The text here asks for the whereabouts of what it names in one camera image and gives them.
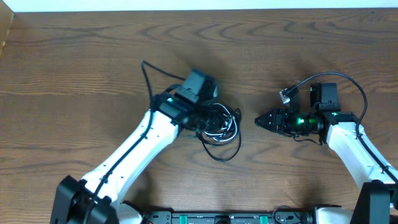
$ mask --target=tangled cable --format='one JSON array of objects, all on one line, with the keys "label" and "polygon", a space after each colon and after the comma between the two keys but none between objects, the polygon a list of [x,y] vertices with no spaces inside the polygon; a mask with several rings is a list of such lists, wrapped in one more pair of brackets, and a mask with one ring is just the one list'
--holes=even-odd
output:
[{"label": "tangled cable", "polygon": [[[241,110],[240,109],[233,110],[229,106],[222,105],[221,103],[213,103],[212,105],[210,105],[210,107],[214,109],[212,110],[214,111],[212,113],[221,113],[224,123],[222,127],[217,131],[205,131],[205,130],[197,131],[198,139],[201,141],[203,147],[205,148],[205,151],[207,152],[207,154],[209,154],[209,156],[212,159],[218,162],[230,161],[232,158],[234,158],[237,155],[237,153],[241,148],[241,141],[242,141],[242,136],[240,132],[240,124],[242,120]],[[231,144],[238,136],[239,136],[238,148],[235,151],[235,153],[227,159],[222,159],[214,156],[206,147],[206,145],[227,146]]]}]

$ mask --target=wooden table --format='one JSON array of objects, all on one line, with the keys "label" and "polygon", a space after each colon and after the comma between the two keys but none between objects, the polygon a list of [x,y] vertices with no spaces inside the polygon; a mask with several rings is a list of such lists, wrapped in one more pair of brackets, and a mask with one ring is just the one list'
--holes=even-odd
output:
[{"label": "wooden table", "polygon": [[[213,161],[183,132],[144,172],[147,187],[133,200],[142,208],[353,209],[359,190],[328,146],[254,125],[282,107],[280,89],[318,72],[362,85],[366,132],[398,166],[397,9],[17,14],[0,61],[2,223],[47,223],[58,183],[79,179],[135,130],[149,107],[142,58],[182,77],[194,67],[213,75],[222,101],[243,112],[235,159]],[[177,82],[149,75],[155,93]],[[349,81],[317,81],[337,82],[343,110],[360,115]]]}]

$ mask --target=black cable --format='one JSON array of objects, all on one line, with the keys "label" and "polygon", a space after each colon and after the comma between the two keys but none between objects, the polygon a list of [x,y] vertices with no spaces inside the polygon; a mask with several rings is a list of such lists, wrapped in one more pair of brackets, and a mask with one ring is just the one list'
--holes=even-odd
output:
[{"label": "black cable", "polygon": [[339,75],[341,77],[345,77],[347,78],[349,81],[351,81],[352,83],[354,83],[354,85],[356,85],[356,87],[358,87],[359,91],[362,94],[363,97],[363,101],[364,101],[364,108],[362,110],[361,116],[359,117],[359,119],[356,122],[356,126],[355,126],[355,132],[356,132],[356,137],[359,139],[359,141],[361,142],[361,144],[363,145],[363,147],[365,148],[365,150],[369,153],[369,155],[371,155],[371,157],[377,162],[377,164],[379,164],[379,166],[381,167],[382,170],[384,170],[384,172],[395,182],[398,183],[398,179],[388,170],[389,166],[385,166],[380,160],[379,158],[377,158],[377,156],[372,152],[372,150],[370,150],[370,148],[368,147],[368,145],[365,143],[365,141],[362,138],[362,134],[359,132],[359,125],[362,122],[363,117],[365,116],[366,110],[368,109],[368,99],[366,98],[366,94],[365,91],[362,89],[362,87],[351,77],[349,77],[348,75],[342,74],[342,73],[338,73],[338,72],[323,72],[323,73],[319,73],[316,75],[313,75],[307,79],[305,79],[304,81],[301,81],[299,84],[296,84],[292,87],[290,87],[289,89],[285,90],[283,92],[284,95],[288,95],[290,92],[292,92],[294,89],[296,89],[297,87],[299,87],[300,85],[303,85],[305,82],[315,78],[315,77],[319,77],[322,75]]},{"label": "black cable", "polygon": [[153,68],[154,70],[157,70],[158,72],[163,73],[164,75],[167,75],[167,76],[169,76],[169,77],[172,77],[172,78],[176,78],[176,79],[185,81],[184,78],[178,77],[178,76],[173,75],[173,74],[170,74],[169,72],[165,72],[165,71],[161,70],[160,68],[157,68],[157,67],[155,67],[154,65],[151,65],[150,63],[148,63],[148,62],[146,62],[146,61],[144,61],[144,60],[141,62],[141,64],[143,64],[143,63],[144,63],[145,65],[148,65],[150,68]]},{"label": "black cable", "polygon": [[314,142],[315,144],[317,144],[319,146],[322,146],[322,140],[321,139],[319,139],[319,143],[317,143],[316,141],[314,141],[312,139],[296,139],[296,135],[293,136],[293,139],[294,139],[294,141],[297,141],[297,142],[310,141],[310,142]]},{"label": "black cable", "polygon": [[[236,122],[236,127],[231,127],[231,129],[225,129],[226,131],[223,132],[219,136],[206,134],[205,130],[200,130],[200,131],[197,132],[198,139],[201,141],[201,143],[202,143],[203,147],[205,148],[205,151],[207,152],[207,154],[212,159],[214,159],[215,161],[218,161],[218,162],[227,162],[227,161],[230,161],[231,159],[233,159],[238,154],[238,152],[239,152],[239,150],[241,148],[241,143],[242,143],[242,135],[241,135],[241,132],[240,132],[240,123],[241,123],[241,120],[242,120],[241,110],[240,109],[236,109],[235,111],[233,111],[229,106],[225,106],[225,105],[223,105],[223,106],[229,111],[229,116],[228,116],[229,120],[228,121],[233,122],[233,120],[234,120]],[[228,142],[220,143],[221,140],[230,138],[231,134],[233,134],[235,132],[235,128],[236,128],[235,136],[231,140],[229,140]],[[209,142],[208,140],[206,140],[203,137],[203,135],[206,135],[208,138],[213,138],[215,141],[214,142]],[[229,157],[227,159],[222,159],[222,158],[214,156],[208,150],[208,148],[206,147],[206,144],[211,145],[211,146],[227,146],[227,145],[231,144],[236,139],[237,136],[239,136],[239,143],[238,143],[237,150],[235,151],[235,153],[231,157]]]},{"label": "black cable", "polygon": [[181,84],[173,84],[173,85],[170,85],[169,87],[167,87],[167,89],[165,91],[166,92],[171,92],[171,91],[175,90],[176,88],[178,88],[180,86],[181,86]]},{"label": "black cable", "polygon": [[102,186],[105,184],[105,183],[107,183],[107,181],[108,181],[108,178],[109,178],[109,176],[112,174],[112,171],[113,170],[115,170],[115,168],[121,163],[121,161],[124,159],[124,158],[126,158],[126,156],[144,139],[144,138],[146,138],[146,135],[148,134],[148,132],[149,132],[149,130],[150,130],[150,127],[152,126],[152,120],[153,120],[153,116],[154,116],[154,112],[153,112],[153,95],[152,95],[152,89],[151,89],[151,87],[150,87],[150,83],[149,83],[149,79],[148,79],[148,74],[147,74],[147,72],[146,72],[146,70],[145,70],[145,66],[144,65],[147,65],[147,66],[149,66],[150,68],[153,68],[154,70],[157,70],[158,72],[160,72],[160,73],[163,73],[163,74],[165,74],[165,75],[167,75],[167,76],[170,76],[170,77],[172,77],[172,78],[177,78],[177,79],[179,79],[179,80],[185,80],[184,78],[181,78],[181,77],[178,77],[178,76],[175,76],[175,75],[172,75],[172,74],[170,74],[170,73],[167,73],[167,72],[165,72],[165,71],[163,71],[163,70],[161,70],[161,69],[159,69],[159,68],[157,68],[157,67],[155,67],[155,66],[153,66],[153,65],[151,65],[150,63],[148,63],[148,62],[146,62],[145,60],[142,60],[141,61],[141,69],[142,69],[142,74],[144,75],[144,78],[145,78],[145,82],[146,82],[146,84],[147,84],[147,88],[148,88],[148,94],[149,94],[149,108],[150,108],[150,113],[149,113],[149,122],[148,122],[148,126],[147,126],[147,128],[145,129],[145,131],[141,134],[141,136],[140,136],[140,138],[112,165],[112,167],[105,173],[105,175],[102,177],[102,179],[101,179],[101,182],[98,184],[98,186],[97,186],[97,188],[96,188],[96,190],[95,190],[95,192],[94,192],[94,194],[93,194],[93,196],[91,197],[92,198],[92,201],[91,201],[91,205],[90,205],[90,207],[89,207],[89,209],[87,210],[87,212],[86,212],[86,214],[85,214],[85,218],[84,218],[84,220],[83,220],[83,224],[86,224],[87,222],[88,222],[88,219],[89,219],[89,217],[90,217],[90,214],[91,214],[91,211],[94,209],[94,207],[95,207],[95,203],[94,203],[94,201],[95,201],[95,199],[96,199],[96,197],[98,196],[98,193],[100,192],[100,190],[101,190],[101,188],[102,188]]},{"label": "black cable", "polygon": [[316,103],[313,104],[311,114],[314,114],[315,112],[317,112],[317,106],[318,106],[319,104],[320,104],[320,102],[316,102]]}]

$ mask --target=white wall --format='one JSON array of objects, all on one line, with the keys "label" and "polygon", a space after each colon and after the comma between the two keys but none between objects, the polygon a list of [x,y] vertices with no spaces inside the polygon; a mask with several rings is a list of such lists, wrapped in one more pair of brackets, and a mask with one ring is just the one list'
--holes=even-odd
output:
[{"label": "white wall", "polygon": [[14,12],[398,7],[398,0],[4,0]]}]

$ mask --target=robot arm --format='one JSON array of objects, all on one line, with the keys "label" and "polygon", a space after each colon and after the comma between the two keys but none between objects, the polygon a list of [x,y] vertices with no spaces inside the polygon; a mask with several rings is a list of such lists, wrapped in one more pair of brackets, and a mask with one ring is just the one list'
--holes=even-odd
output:
[{"label": "robot arm", "polygon": [[[329,74],[321,73],[313,77]],[[348,78],[364,95],[352,78],[340,73],[331,74]],[[315,142],[296,138],[318,134],[319,145],[326,143],[339,155],[361,189],[354,212],[336,206],[321,206],[313,209],[313,220],[317,224],[388,223],[390,204],[397,208],[398,203],[398,171],[376,149],[359,124],[365,110],[359,119],[353,113],[341,112],[336,83],[317,83],[312,84],[310,89],[313,111],[300,113],[297,86],[302,83],[280,92],[282,101],[288,103],[289,108],[270,110],[256,118],[255,123],[274,133],[293,137],[295,141]]]},{"label": "robot arm", "polygon": [[[93,171],[82,177],[87,181],[85,187],[94,192],[102,177],[109,168],[140,138],[147,128],[150,111],[148,111],[138,128],[119,146],[119,148],[102,164]],[[108,181],[102,186],[98,193],[99,198],[108,196],[112,202],[111,206],[116,210],[120,223],[140,223],[141,214],[133,208],[122,204],[122,200],[132,183],[144,171],[148,164],[167,145],[171,144],[178,134],[178,125],[172,123],[172,119],[160,111],[153,114],[152,126],[133,151],[113,170]]]},{"label": "robot arm", "polygon": [[[355,126],[355,122],[342,122],[336,125],[330,125],[326,139],[329,147],[339,155],[359,189],[365,182],[372,182],[374,180],[379,180],[385,184],[394,184],[395,182],[391,177],[385,173],[383,168],[360,143],[359,139],[356,137]],[[359,132],[362,134],[362,138],[366,145],[379,161],[381,161],[385,167],[389,167],[390,172],[392,172],[395,177],[398,177],[398,171],[396,171],[378,149],[376,149],[365,134],[362,125],[359,126]]]},{"label": "robot arm", "polygon": [[220,112],[225,107],[217,99],[217,81],[198,70],[183,85],[156,95],[138,128],[108,159],[80,181],[70,176],[61,181],[50,223],[141,223],[142,215],[122,203],[127,190],[182,129],[204,133],[229,129],[235,117]]}]

